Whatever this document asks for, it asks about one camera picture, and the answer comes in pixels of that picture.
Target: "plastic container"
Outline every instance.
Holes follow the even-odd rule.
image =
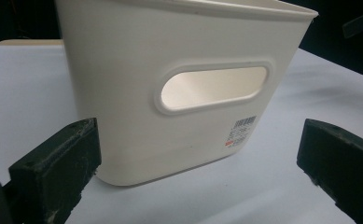
[[[58,0],[98,176],[143,183],[229,156],[258,123],[316,12],[271,0]]]

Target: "label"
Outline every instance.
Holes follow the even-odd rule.
[[[254,124],[254,120],[257,116],[237,120],[234,127],[230,130],[230,135],[225,143],[225,147],[237,147],[242,144],[242,142],[250,134],[251,127]]]

